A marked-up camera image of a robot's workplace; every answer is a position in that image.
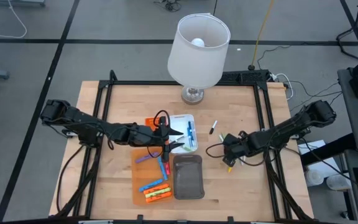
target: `orange marker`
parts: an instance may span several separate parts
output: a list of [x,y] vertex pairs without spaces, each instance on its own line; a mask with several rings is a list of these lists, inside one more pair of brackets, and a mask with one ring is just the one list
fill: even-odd
[[150,202],[153,202],[153,201],[161,199],[161,198],[169,197],[171,195],[172,195],[172,192],[167,192],[167,193],[164,193],[164,194],[156,195],[156,196],[153,196],[153,197],[146,198],[146,202],[150,203]]
[[156,192],[158,190],[166,189],[167,187],[169,187],[168,184],[158,185],[158,186],[155,186],[155,187],[153,187],[151,189],[144,190],[143,194],[147,195],[149,193],[153,193],[153,192]]

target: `light bulb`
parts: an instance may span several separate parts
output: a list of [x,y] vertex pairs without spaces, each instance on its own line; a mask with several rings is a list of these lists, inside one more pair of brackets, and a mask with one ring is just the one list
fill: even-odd
[[198,47],[205,47],[204,41],[201,38],[194,38],[191,43]]

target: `white lampshade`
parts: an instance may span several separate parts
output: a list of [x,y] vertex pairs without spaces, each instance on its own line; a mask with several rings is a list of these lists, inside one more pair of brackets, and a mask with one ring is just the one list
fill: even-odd
[[170,75],[189,88],[214,86],[222,77],[229,41],[229,28],[211,14],[182,18],[168,59]]

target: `wooden tabletop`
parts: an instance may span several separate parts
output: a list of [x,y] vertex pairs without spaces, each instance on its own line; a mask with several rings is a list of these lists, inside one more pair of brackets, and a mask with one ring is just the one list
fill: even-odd
[[[82,83],[77,108],[92,114],[97,86],[98,82]],[[237,135],[241,130],[247,133],[259,130],[252,87],[214,86],[205,90],[204,100],[200,104],[193,106],[182,102],[181,88],[181,86],[163,85],[114,85],[107,121],[144,124],[146,117],[153,117],[162,109],[167,110],[170,115],[192,114],[195,118],[198,139],[198,149],[195,154],[203,158],[204,198],[174,199],[167,203],[148,206],[134,205],[131,182],[133,148],[115,145],[115,150],[112,151],[104,142],[91,217],[134,220],[137,215],[142,214],[145,220],[226,221],[228,216],[233,216],[235,221],[273,221],[264,164],[251,167],[241,166],[237,162],[232,171],[227,173],[227,166],[221,159],[213,159],[205,153],[208,146],[220,142],[219,133]],[[269,83],[268,92],[275,124],[288,119],[290,112],[282,83]],[[260,96],[265,126],[268,127],[262,92]],[[103,110],[103,99],[104,95],[99,117]],[[215,120],[218,120],[215,132],[209,135]],[[289,142],[288,147],[297,150],[295,141]],[[77,138],[68,140],[62,166],[78,148]],[[78,186],[84,151],[70,162],[65,171],[60,196],[61,207]],[[220,155],[223,153],[223,147],[216,147],[210,150],[210,153]],[[306,214],[312,217],[313,212],[299,156],[287,150],[283,150],[281,156],[288,191]],[[261,160],[262,155],[247,158],[247,162],[254,164]],[[284,217],[282,198],[277,188],[276,191],[281,217]],[[88,196],[87,190],[85,192],[81,207],[82,214]],[[55,200],[56,193],[50,214],[57,212]]]

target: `lamp base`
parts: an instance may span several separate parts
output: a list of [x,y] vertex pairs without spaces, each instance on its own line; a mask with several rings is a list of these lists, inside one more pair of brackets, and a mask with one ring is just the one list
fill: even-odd
[[181,98],[188,105],[196,105],[204,98],[204,90],[183,87],[181,90]]

